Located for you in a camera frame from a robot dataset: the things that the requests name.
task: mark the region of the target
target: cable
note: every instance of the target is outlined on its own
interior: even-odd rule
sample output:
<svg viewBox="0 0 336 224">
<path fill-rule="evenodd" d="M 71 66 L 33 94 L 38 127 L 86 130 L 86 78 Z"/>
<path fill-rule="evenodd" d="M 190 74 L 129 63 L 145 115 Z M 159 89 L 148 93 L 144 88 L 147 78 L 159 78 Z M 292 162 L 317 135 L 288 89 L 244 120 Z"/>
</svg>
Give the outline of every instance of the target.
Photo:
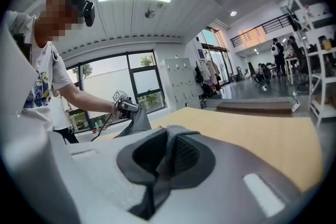
<svg viewBox="0 0 336 224">
<path fill-rule="evenodd" d="M 276 92 L 279 92 L 280 94 L 282 94 L 280 91 L 275 90 L 275 89 L 272 89 L 272 91 L 276 91 Z M 286 95 L 286 96 L 289 96 L 289 97 L 292 97 L 297 103 L 299 103 L 299 101 L 296 100 L 294 96 L 292 96 L 292 95 L 290 95 L 290 94 L 285 94 L 285 95 Z"/>
<path fill-rule="evenodd" d="M 102 126 L 102 128 L 100 129 L 98 135 L 97 135 L 96 137 L 94 137 L 94 138 L 91 140 L 91 142 L 92 142 L 93 140 L 95 140 L 95 139 L 100 135 L 101 130 L 103 130 L 103 128 L 105 127 L 106 123 L 107 123 L 108 120 L 111 118 L 111 116 L 112 116 L 112 113 L 109 115 L 109 117 L 107 118 L 107 120 L 106 120 L 105 123 L 103 124 L 103 126 Z"/>
</svg>

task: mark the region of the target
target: bag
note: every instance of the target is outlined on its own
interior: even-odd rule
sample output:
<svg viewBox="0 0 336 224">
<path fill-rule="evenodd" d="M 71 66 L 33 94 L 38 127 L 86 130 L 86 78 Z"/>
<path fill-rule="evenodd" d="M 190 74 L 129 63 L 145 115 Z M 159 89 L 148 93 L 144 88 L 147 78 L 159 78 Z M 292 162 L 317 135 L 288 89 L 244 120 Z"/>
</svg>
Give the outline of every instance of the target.
<svg viewBox="0 0 336 224">
<path fill-rule="evenodd" d="M 271 46 L 271 52 L 273 56 L 279 55 L 279 48 L 277 45 L 272 44 Z"/>
<path fill-rule="evenodd" d="M 211 89 L 211 87 L 208 84 L 203 84 L 202 89 L 203 89 L 205 94 L 211 95 L 213 93 L 213 90 Z"/>
<path fill-rule="evenodd" d="M 198 68 L 198 66 L 195 67 L 195 71 L 196 71 L 195 81 L 197 83 L 203 82 L 203 76 L 202 76 L 202 74 L 201 74 L 200 69 Z"/>
</svg>

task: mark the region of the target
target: person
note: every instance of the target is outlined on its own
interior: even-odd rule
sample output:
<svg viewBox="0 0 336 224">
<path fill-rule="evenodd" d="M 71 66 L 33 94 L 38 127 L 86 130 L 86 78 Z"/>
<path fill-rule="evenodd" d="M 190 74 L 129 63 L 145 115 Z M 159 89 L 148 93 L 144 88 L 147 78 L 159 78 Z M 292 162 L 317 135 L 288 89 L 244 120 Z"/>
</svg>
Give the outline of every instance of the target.
<svg viewBox="0 0 336 224">
<path fill-rule="evenodd" d="M 278 42 L 277 38 L 273 39 L 273 45 L 271 47 L 272 55 L 274 56 L 275 64 L 277 65 L 277 76 L 280 78 L 280 68 L 282 72 L 282 77 L 286 77 L 285 71 L 285 58 L 284 58 L 284 48 L 280 42 Z"/>
<path fill-rule="evenodd" d="M 24 43 L 31 44 L 30 63 L 38 74 L 22 113 L 28 118 L 41 120 L 48 131 L 52 129 L 48 103 L 51 86 L 80 109 L 116 114 L 113 102 L 85 93 L 73 84 L 61 56 L 52 44 L 58 37 L 64 36 L 72 25 L 83 23 L 86 2 L 46 0 L 44 10 L 38 17 L 10 10 L 4 16 L 9 31 L 12 34 L 25 34 Z"/>
<path fill-rule="evenodd" d="M 256 81 L 261 82 L 262 81 L 262 75 L 263 75 L 263 69 L 261 68 L 261 64 L 258 64 L 258 69 L 256 73 Z"/>
<path fill-rule="evenodd" d="M 49 100 L 49 107 L 51 112 L 52 130 L 60 133 L 64 139 L 69 141 L 70 144 L 79 143 L 74 134 L 74 128 L 71 124 L 69 114 L 68 101 L 63 98 L 59 91 L 52 91 L 51 98 Z"/>
</svg>

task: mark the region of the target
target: white t-shirt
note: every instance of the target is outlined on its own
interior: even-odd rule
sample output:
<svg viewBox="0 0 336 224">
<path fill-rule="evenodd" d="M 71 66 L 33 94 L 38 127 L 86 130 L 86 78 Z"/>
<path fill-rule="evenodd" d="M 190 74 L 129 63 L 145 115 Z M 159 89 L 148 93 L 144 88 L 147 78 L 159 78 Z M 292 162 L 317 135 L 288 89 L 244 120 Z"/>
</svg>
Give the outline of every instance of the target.
<svg viewBox="0 0 336 224">
<path fill-rule="evenodd" d="M 4 22 L 10 27 L 17 12 L 7 11 Z M 71 83 L 64 62 L 56 48 L 48 42 L 44 48 L 39 48 L 34 37 L 34 23 L 36 16 L 32 16 L 26 24 L 25 43 L 32 45 L 31 65 L 38 73 L 38 78 L 31 89 L 22 112 L 31 118 L 38 118 L 46 130 L 52 130 L 49 99 L 51 86 L 55 90 L 63 88 Z"/>
<path fill-rule="evenodd" d="M 58 97 L 51 96 L 49 101 L 52 124 L 55 130 L 62 130 L 69 126 L 68 118 L 65 111 L 69 111 L 70 107 L 68 101 L 59 95 Z"/>
</svg>

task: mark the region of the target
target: desk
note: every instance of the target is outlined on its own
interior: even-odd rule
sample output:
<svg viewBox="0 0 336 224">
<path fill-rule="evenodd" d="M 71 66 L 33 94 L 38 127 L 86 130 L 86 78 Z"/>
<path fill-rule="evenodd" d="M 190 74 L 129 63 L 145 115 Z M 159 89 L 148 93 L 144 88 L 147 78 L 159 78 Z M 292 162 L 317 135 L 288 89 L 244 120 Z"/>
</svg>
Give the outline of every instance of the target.
<svg viewBox="0 0 336 224">
<path fill-rule="evenodd" d="M 301 191 L 322 179 L 322 154 L 310 118 L 272 118 L 183 108 L 151 121 L 177 124 L 251 151 L 286 175 Z M 97 141 L 117 134 L 104 135 Z"/>
<path fill-rule="evenodd" d="M 287 80 L 290 81 L 290 84 L 293 85 L 293 72 L 291 69 L 291 61 L 297 60 L 297 63 L 299 63 L 298 58 L 296 57 L 291 57 L 291 58 L 285 58 L 285 68 L 286 68 L 286 73 L 287 73 Z"/>
</svg>

